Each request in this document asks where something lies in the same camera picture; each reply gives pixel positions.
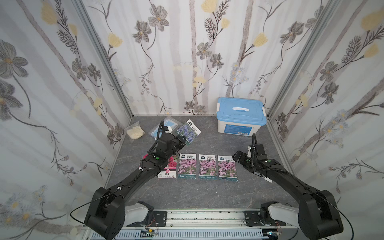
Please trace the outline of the pink cosmos seed packet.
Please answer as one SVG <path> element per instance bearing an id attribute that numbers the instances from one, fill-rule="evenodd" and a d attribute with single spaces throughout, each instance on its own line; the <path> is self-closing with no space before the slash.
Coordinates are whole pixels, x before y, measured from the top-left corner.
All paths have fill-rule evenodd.
<path id="1" fill-rule="evenodd" d="M 236 162 L 232 156 L 218 156 L 219 180 L 238 181 Z"/>
<path id="2" fill-rule="evenodd" d="M 215 155 L 199 155 L 199 178 L 218 179 L 217 162 Z"/>

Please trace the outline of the lavender seed packet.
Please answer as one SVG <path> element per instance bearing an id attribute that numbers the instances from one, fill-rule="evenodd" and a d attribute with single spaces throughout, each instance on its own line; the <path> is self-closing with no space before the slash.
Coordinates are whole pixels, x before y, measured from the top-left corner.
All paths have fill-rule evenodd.
<path id="1" fill-rule="evenodd" d="M 198 137 L 201 131 L 191 120 L 187 120 L 180 128 L 177 129 L 177 133 L 186 137 L 186 144 L 190 145 Z"/>

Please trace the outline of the white back-side seed packet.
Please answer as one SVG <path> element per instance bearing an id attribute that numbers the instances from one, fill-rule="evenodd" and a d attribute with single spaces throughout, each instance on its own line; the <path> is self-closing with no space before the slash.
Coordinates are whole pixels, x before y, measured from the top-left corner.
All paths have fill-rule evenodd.
<path id="1" fill-rule="evenodd" d="M 196 176 L 197 176 L 197 155 L 196 154 L 180 154 L 177 177 L 186 178 L 186 179 L 196 179 Z"/>

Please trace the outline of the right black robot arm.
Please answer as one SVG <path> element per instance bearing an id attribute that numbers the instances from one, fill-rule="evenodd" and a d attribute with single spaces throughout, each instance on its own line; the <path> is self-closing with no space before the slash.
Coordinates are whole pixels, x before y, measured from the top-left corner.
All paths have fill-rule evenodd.
<path id="1" fill-rule="evenodd" d="M 262 204 L 259 210 L 262 224 L 283 222 L 299 228 L 310 240 L 319 240 L 343 232 L 340 212 L 334 196 L 329 191 L 317 190 L 285 170 L 278 161 L 269 159 L 263 145 L 253 144 L 249 148 L 249 154 L 237 151 L 232 156 L 233 160 L 249 172 L 278 184 L 299 205 L 294 208 L 276 201 Z"/>

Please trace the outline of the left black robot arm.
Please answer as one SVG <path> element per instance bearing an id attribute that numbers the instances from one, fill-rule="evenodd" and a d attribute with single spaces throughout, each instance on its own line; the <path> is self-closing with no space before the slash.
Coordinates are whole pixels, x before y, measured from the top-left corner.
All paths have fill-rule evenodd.
<path id="1" fill-rule="evenodd" d="M 117 236 L 125 222 L 125 202 L 146 182 L 156 177 L 169 159 L 186 146 L 186 137 L 162 134 L 153 150 L 140 161 L 138 169 L 114 186 L 93 194 L 84 224 L 106 240 Z"/>

